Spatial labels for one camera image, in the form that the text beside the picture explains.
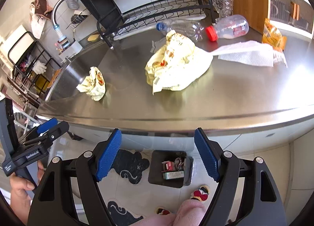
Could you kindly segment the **person's left hand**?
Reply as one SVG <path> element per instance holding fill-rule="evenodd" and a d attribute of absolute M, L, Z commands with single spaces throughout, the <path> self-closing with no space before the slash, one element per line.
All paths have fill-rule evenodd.
<path fill-rule="evenodd" d="M 34 184 L 29 180 L 16 176 L 13 173 L 10 176 L 11 185 L 11 203 L 10 207 L 15 215 L 21 220 L 24 225 L 27 225 L 28 216 L 31 208 L 31 198 L 27 191 L 35 188 Z"/>

